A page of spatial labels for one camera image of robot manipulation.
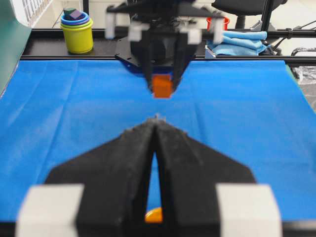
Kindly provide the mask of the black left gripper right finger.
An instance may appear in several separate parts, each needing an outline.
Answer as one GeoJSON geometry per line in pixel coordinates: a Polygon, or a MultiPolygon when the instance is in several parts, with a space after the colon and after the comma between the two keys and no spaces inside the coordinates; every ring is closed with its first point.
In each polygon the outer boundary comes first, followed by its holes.
{"type": "Polygon", "coordinates": [[[279,237],[269,185],[251,170],[162,121],[155,123],[163,220],[177,237],[279,237]]]}

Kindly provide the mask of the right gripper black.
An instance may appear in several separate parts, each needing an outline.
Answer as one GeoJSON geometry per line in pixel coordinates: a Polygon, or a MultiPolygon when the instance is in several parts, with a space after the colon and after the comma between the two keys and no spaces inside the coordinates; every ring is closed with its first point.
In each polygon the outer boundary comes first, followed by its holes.
{"type": "Polygon", "coordinates": [[[151,93],[155,63],[172,60],[172,92],[175,92],[202,39],[215,43],[223,39],[222,23],[208,32],[206,19],[223,20],[224,16],[197,8],[191,0],[128,0],[108,6],[105,16],[105,38],[127,35],[130,52],[141,65],[151,93]]]}

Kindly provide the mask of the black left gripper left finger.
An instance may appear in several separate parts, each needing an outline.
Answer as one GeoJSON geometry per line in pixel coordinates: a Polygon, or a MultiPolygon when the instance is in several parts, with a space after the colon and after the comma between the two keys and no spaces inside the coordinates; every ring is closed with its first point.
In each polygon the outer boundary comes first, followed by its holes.
{"type": "Polygon", "coordinates": [[[16,221],[18,237],[117,237],[142,223],[156,121],[55,166],[29,188],[16,221]]]}

